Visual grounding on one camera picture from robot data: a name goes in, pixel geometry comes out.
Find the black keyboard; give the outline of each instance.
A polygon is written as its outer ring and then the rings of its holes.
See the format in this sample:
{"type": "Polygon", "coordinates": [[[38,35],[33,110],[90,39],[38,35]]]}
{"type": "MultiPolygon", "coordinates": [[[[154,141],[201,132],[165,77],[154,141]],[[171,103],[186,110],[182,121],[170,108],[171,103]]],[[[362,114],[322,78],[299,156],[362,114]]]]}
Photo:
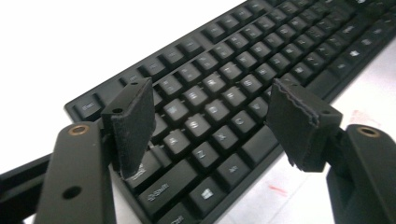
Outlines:
{"type": "Polygon", "coordinates": [[[149,150],[134,177],[114,181],[143,223],[211,223],[282,153],[264,123],[272,80],[330,102],[395,36],[395,15],[392,1],[246,1],[65,109],[95,121],[126,84],[151,77],[149,150]]]}

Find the shift key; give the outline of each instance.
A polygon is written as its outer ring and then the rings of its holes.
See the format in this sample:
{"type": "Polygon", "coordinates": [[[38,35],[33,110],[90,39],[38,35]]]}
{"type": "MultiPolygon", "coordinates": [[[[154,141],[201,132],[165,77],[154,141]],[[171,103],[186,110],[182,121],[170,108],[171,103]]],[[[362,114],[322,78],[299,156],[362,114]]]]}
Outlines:
{"type": "Polygon", "coordinates": [[[165,206],[184,193],[197,177],[198,175],[187,161],[180,161],[141,193],[139,201],[151,217],[158,217],[165,206]]]}

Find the ctrl key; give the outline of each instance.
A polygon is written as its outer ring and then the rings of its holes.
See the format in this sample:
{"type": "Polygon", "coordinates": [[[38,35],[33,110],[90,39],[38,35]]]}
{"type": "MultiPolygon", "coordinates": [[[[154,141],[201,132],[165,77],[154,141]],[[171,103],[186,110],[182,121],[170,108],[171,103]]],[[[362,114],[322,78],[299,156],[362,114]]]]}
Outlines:
{"type": "Polygon", "coordinates": [[[198,223],[186,207],[182,203],[178,203],[173,207],[165,216],[163,216],[157,222],[158,224],[170,224],[170,223],[198,223]]]}

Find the red mark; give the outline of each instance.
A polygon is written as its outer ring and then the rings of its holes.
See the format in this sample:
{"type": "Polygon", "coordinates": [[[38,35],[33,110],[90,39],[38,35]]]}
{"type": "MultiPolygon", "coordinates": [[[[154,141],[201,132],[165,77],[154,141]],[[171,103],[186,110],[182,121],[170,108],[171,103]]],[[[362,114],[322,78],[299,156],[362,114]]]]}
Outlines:
{"type": "Polygon", "coordinates": [[[279,193],[280,195],[284,196],[284,197],[287,197],[287,196],[288,196],[288,193],[287,193],[285,190],[283,190],[283,189],[280,189],[280,188],[275,187],[275,186],[273,186],[273,185],[270,185],[270,186],[268,186],[268,187],[269,187],[270,189],[274,190],[275,192],[279,193]]]}

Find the screw hole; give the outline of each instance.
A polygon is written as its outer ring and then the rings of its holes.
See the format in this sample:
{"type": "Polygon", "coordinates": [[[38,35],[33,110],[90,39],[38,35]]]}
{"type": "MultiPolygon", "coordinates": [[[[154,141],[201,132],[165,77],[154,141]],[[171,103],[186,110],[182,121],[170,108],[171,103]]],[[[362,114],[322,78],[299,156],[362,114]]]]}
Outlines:
{"type": "Polygon", "coordinates": [[[90,127],[85,124],[77,125],[69,130],[69,134],[70,135],[80,135],[80,134],[86,133],[89,129],[90,129],[90,127]]]}
{"type": "Polygon", "coordinates": [[[113,113],[119,114],[122,112],[121,108],[113,109],[113,113]]]}
{"type": "Polygon", "coordinates": [[[359,127],[358,132],[366,135],[367,137],[379,137],[380,135],[377,130],[368,127],[359,127]]]}
{"type": "Polygon", "coordinates": [[[66,200],[71,200],[76,198],[82,191],[82,188],[79,186],[74,186],[71,188],[68,188],[67,190],[64,191],[64,193],[62,194],[62,196],[64,197],[64,199],[66,200]]]}

